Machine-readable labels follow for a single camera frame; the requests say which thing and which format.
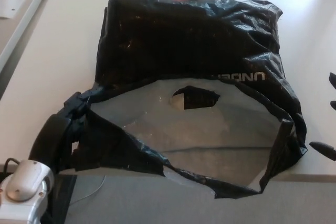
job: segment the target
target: robotic arm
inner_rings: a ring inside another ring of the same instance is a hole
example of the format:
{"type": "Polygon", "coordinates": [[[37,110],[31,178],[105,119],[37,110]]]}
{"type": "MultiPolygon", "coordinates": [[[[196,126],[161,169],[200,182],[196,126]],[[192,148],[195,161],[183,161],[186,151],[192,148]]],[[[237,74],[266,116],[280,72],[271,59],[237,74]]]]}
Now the robotic arm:
{"type": "Polygon", "coordinates": [[[89,109],[90,95],[77,92],[71,96],[64,108],[47,120],[28,160],[21,161],[14,174],[2,181],[0,224],[40,224],[51,202],[48,194],[54,186],[54,175],[70,168],[71,146],[89,109]]]}
{"type": "Polygon", "coordinates": [[[0,185],[0,224],[40,224],[54,186],[51,169],[37,161],[22,161],[0,185]]]}

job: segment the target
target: white robot part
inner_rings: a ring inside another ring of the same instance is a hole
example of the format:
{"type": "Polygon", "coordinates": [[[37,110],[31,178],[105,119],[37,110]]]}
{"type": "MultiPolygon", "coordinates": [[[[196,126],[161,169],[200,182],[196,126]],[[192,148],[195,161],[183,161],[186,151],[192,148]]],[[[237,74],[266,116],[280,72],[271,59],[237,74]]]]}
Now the white robot part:
{"type": "Polygon", "coordinates": [[[40,224],[54,185],[51,169],[24,160],[14,174],[0,184],[0,224],[40,224]]]}

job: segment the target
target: gray floor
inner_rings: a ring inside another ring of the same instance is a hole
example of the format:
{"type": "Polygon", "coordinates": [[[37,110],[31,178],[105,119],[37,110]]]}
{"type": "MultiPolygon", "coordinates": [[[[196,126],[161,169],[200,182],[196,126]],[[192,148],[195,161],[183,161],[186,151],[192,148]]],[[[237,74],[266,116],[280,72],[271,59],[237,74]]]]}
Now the gray floor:
{"type": "MultiPolygon", "coordinates": [[[[79,176],[72,201],[94,191],[101,176],[79,176]]],[[[107,177],[100,191],[70,206],[66,224],[335,223],[336,184],[271,182],[264,194],[213,199],[165,178],[107,177]]]]}

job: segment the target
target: wire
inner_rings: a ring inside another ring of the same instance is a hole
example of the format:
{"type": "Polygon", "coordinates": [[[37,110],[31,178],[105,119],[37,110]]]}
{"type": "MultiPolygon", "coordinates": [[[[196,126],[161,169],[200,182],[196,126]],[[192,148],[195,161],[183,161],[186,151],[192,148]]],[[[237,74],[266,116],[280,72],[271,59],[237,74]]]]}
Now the wire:
{"type": "Polygon", "coordinates": [[[10,163],[10,161],[12,161],[12,162],[14,162],[18,165],[20,164],[20,162],[15,158],[10,157],[9,159],[7,159],[6,162],[5,162],[5,165],[4,165],[4,175],[5,176],[7,175],[8,164],[10,163]]]}
{"type": "Polygon", "coordinates": [[[80,201],[82,201],[82,200],[84,200],[84,199],[86,199],[86,198],[92,196],[92,195],[95,194],[96,192],[98,192],[98,190],[103,186],[103,184],[104,184],[104,182],[105,182],[105,179],[106,179],[106,175],[104,176],[102,182],[100,183],[100,186],[99,186],[96,190],[94,190],[92,193],[88,194],[87,196],[85,196],[85,197],[83,197],[83,198],[80,198],[80,199],[78,199],[78,200],[75,200],[74,202],[71,202],[71,203],[70,203],[70,206],[72,206],[73,204],[76,204],[77,202],[80,202],[80,201]]]}

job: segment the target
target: hole in fabric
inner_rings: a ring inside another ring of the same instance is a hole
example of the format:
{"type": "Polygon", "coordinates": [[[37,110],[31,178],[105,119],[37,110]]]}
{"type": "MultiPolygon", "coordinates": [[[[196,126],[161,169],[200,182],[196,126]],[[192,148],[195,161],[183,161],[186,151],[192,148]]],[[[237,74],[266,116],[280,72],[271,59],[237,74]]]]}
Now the hole in fabric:
{"type": "Polygon", "coordinates": [[[220,95],[214,91],[187,86],[177,90],[170,99],[170,103],[178,110],[199,109],[213,107],[219,97],[220,95]]]}

